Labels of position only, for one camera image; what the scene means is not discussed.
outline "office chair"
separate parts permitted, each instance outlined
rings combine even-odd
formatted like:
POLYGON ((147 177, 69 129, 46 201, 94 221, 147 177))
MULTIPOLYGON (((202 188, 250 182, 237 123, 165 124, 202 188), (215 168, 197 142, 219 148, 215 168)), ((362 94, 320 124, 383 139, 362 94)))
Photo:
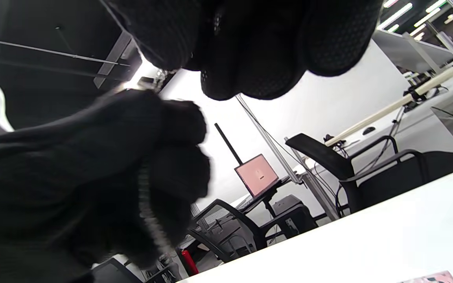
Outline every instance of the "office chair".
POLYGON ((275 225, 287 225, 286 220, 302 214, 307 223, 302 229, 303 231, 298 231, 298 233, 304 233, 317 227, 309 209, 303 204, 288 209, 258 227, 249 217, 226 202, 216 199, 194 217, 194 223, 188 229, 188 233, 204 244, 221 261, 230 262, 266 248, 267 240, 272 238, 271 236, 266 237, 266 234, 275 225))
POLYGON ((298 134, 286 141, 289 147, 309 156, 334 175, 342 184, 351 213, 368 208, 382 201, 401 195, 421 185, 453 173, 453 153, 425 152, 415 150, 398 151, 396 140, 392 136, 382 136, 358 152, 345 158, 319 141, 298 134), (351 160, 365 153, 379 143, 390 140, 395 154, 375 167, 354 173, 351 160), (402 157, 414 157, 401 160, 402 157), (357 181, 370 176, 359 185, 357 181))

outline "ceiling light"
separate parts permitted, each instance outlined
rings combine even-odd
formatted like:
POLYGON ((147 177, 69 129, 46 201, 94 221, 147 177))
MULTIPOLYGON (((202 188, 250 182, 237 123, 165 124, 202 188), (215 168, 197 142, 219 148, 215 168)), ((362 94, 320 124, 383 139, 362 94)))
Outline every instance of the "ceiling light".
POLYGON ((390 29, 388 29, 387 31, 388 32, 395 32, 399 27, 400 26, 398 24, 395 24, 392 27, 390 27, 390 29))
POLYGON ((422 25, 422 24, 425 23, 427 20, 429 20, 430 18, 432 18, 435 14, 438 14, 438 12, 439 12, 440 10, 441 10, 440 8, 434 9, 431 13, 427 14, 424 18, 421 18, 420 21, 418 21, 417 23, 415 23, 414 27, 418 27, 418 26, 422 25))
POLYGON ((385 27, 390 25, 392 22, 396 21, 397 18, 401 17, 404 13, 406 13, 408 10, 412 9, 413 5, 412 3, 406 4, 403 8, 399 9, 396 13, 394 13, 392 16, 390 16, 387 20, 385 20, 383 23, 377 26, 378 30, 383 30, 385 27))
POLYGON ((394 3, 396 3, 396 2, 398 2, 398 0, 387 0, 387 1, 385 1, 385 3, 384 3, 384 8, 389 8, 389 7, 392 6, 392 4, 394 4, 394 3))
POLYGON ((421 26, 419 26, 418 28, 416 28, 413 32, 410 32, 410 36, 414 36, 415 34, 417 34, 419 31, 421 31, 422 29, 424 29, 426 27, 426 24, 423 24, 421 26))
POLYGON ((451 21, 453 21, 453 14, 448 15, 447 19, 445 20, 445 24, 448 24, 448 23, 450 23, 451 21))
POLYGON ((417 34, 417 36, 414 37, 414 39, 415 39, 415 40, 421 40, 423 36, 424 36, 424 33, 421 32, 421 33, 417 34))
POLYGON ((124 88, 137 88, 142 77, 155 77, 158 68, 153 66, 144 56, 141 56, 141 66, 137 69, 133 78, 124 84, 124 88))
POLYGON ((441 5, 445 4, 446 0, 438 0, 435 4, 429 6, 429 8, 426 9, 426 13, 431 13, 434 9, 440 7, 441 5))

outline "pink paper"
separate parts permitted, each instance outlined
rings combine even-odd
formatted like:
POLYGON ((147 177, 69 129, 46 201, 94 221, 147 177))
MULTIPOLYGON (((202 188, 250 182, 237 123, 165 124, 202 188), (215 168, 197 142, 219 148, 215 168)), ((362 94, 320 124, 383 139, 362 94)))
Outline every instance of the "pink paper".
POLYGON ((439 272, 429 276, 423 276, 400 283, 453 283, 453 277, 450 272, 439 272))

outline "black ceiling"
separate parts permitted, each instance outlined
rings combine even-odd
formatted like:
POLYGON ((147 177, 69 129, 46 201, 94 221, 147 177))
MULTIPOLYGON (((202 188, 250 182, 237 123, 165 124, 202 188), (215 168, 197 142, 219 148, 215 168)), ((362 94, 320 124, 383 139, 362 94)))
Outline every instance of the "black ceiling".
POLYGON ((437 0, 398 0, 394 5, 389 8, 384 8, 381 14, 380 22, 385 21, 387 18, 392 16, 396 11, 399 11, 408 3, 412 3, 413 7, 396 21, 392 22, 390 25, 385 27, 385 30, 388 30, 390 27, 398 24, 400 27, 396 31, 398 34, 403 34, 404 32, 412 32, 415 30, 414 24, 418 22, 421 18, 427 15, 426 9, 434 4, 437 0))
MULTIPOLYGON (((119 27, 98 0, 0 0, 0 41, 104 60, 119 35, 119 27)), ((86 107, 118 82, 108 79, 99 90, 93 77, 67 72, 96 74, 101 66, 99 62, 0 45, 0 86, 7 99, 9 121, 19 129, 86 107), (54 68, 55 72, 35 66, 54 68)), ((129 79, 134 71, 117 66, 110 75, 129 79)))

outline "pink laptop screen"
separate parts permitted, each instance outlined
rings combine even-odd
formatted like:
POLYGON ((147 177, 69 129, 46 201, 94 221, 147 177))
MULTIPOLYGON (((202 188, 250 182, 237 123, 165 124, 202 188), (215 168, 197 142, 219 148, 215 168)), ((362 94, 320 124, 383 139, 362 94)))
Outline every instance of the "pink laptop screen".
POLYGON ((254 197, 279 180, 263 155, 259 155, 235 169, 254 197))

